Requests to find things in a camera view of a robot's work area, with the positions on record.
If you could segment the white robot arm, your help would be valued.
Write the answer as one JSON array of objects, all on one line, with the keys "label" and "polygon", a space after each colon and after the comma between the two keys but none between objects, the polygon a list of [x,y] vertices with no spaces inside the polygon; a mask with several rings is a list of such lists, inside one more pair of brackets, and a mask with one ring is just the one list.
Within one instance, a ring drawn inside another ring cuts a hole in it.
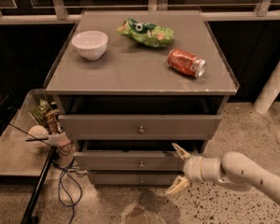
[{"label": "white robot arm", "polygon": [[248,191],[254,187],[280,206],[280,176],[263,169],[246,155],[232,151],[222,158],[205,158],[189,154],[177,143],[172,143],[172,146],[184,162],[184,174],[176,177],[165,191],[166,195],[176,194],[191,183],[213,182],[238,191]]}]

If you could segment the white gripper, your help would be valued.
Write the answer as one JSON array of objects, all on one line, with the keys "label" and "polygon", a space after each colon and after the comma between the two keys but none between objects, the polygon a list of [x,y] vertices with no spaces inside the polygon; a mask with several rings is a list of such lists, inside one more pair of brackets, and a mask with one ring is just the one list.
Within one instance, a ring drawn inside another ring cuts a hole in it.
[{"label": "white gripper", "polygon": [[201,156],[190,156],[190,154],[177,143],[172,143],[172,146],[176,150],[177,155],[184,163],[184,175],[179,175],[174,183],[165,191],[166,195],[174,195],[179,191],[186,189],[190,182],[193,183],[202,183],[202,163],[203,157]]}]

